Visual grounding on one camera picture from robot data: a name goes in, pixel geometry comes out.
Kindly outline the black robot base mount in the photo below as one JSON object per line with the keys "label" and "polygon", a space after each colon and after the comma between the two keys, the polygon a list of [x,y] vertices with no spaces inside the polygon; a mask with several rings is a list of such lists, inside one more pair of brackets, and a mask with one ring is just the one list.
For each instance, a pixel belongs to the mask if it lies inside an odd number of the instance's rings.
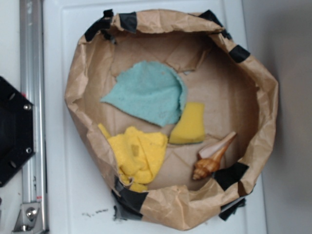
{"label": "black robot base mount", "polygon": [[0,186],[34,154],[33,104],[0,78]]}

